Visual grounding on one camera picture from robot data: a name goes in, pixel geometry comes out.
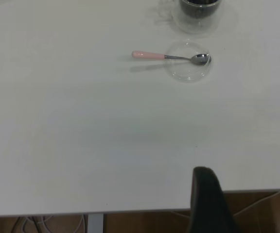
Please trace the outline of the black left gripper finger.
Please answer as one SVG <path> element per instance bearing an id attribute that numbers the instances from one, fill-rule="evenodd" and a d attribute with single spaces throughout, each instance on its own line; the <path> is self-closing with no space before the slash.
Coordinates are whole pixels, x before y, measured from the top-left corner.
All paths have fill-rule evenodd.
<path id="1" fill-rule="evenodd" d="M 228 208 L 219 180 L 213 170 L 193 169 L 189 233 L 236 233 L 236 224 Z"/>

